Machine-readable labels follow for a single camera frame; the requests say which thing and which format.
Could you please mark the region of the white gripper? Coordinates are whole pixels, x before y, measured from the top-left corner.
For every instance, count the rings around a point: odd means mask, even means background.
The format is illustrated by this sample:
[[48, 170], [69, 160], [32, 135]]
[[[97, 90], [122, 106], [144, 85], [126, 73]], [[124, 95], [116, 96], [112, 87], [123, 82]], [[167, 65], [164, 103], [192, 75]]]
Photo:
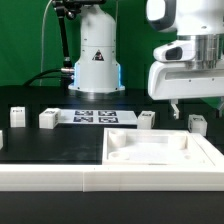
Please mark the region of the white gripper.
[[178, 99], [220, 97], [217, 117], [224, 111], [224, 61], [208, 70], [191, 70], [184, 62], [154, 62], [149, 70], [148, 94], [153, 100], [171, 100], [174, 119], [179, 119]]

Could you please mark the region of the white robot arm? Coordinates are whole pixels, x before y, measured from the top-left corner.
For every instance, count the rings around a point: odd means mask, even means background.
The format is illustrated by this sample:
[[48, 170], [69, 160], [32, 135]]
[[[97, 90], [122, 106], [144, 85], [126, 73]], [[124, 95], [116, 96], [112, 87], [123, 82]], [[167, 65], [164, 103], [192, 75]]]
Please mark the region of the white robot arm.
[[[116, 23], [103, 0], [81, 1], [81, 55], [69, 90], [89, 98], [121, 93], [116, 61]], [[154, 100], [224, 97], [224, 0], [148, 0], [147, 20], [177, 39], [156, 48], [148, 76]]]

